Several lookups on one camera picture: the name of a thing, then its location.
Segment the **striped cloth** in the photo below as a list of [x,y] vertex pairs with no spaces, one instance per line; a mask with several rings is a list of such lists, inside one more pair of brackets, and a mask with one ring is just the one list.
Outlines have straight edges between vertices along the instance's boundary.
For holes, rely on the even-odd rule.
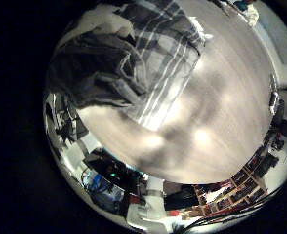
[[204,39],[174,0],[137,0],[115,14],[131,22],[134,41],[77,36],[55,52],[49,84],[78,108],[111,105],[156,131],[186,86]]

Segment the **fisheye lens view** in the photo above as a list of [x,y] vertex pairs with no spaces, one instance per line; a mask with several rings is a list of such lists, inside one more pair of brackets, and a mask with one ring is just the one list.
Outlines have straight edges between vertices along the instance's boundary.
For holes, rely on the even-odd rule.
[[214,233],[279,194],[287,1],[269,2],[100,0],[73,17],[43,118],[86,206],[134,233]]

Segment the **person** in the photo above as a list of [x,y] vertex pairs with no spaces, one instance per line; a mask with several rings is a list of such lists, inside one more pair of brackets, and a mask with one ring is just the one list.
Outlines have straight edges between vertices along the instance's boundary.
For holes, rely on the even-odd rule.
[[257,0],[240,0],[233,3],[233,5],[246,15],[248,24],[251,27],[255,26],[259,19],[259,12],[253,6],[253,3],[256,1]]

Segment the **gray fabric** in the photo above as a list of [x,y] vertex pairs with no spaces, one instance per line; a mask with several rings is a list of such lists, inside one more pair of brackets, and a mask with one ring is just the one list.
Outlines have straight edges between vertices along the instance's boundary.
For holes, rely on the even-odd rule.
[[134,45],[114,34],[84,33],[57,49],[48,84],[77,108],[115,106],[157,130],[184,89],[204,42],[176,1],[139,0],[116,14],[133,24]]

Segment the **black background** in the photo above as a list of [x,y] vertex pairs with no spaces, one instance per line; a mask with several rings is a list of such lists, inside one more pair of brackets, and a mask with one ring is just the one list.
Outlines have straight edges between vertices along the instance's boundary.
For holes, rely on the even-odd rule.
[[[287,23],[285,4],[268,2]],[[0,233],[132,233],[71,190],[45,139],[45,71],[66,24],[86,5],[0,1]],[[223,233],[287,233],[287,183],[259,213]]]

